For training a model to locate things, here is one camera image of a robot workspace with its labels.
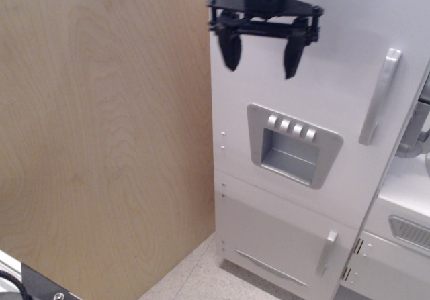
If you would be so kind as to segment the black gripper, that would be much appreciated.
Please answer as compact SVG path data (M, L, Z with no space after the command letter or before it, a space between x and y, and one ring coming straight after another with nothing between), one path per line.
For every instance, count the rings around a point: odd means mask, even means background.
M299 0L208 0L210 30L218 36L222 57L235 71L241 59L240 35L287 39L285 79L296 75L306 45L319 39L321 7Z

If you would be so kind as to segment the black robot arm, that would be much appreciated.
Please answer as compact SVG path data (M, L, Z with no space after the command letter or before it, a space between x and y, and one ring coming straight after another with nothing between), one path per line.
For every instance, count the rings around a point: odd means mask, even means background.
M318 41L323 8L299 0L208 0L209 30L218 36L224 64L235 71L241 59L241 36L287 40L285 78L296 75L304 48Z

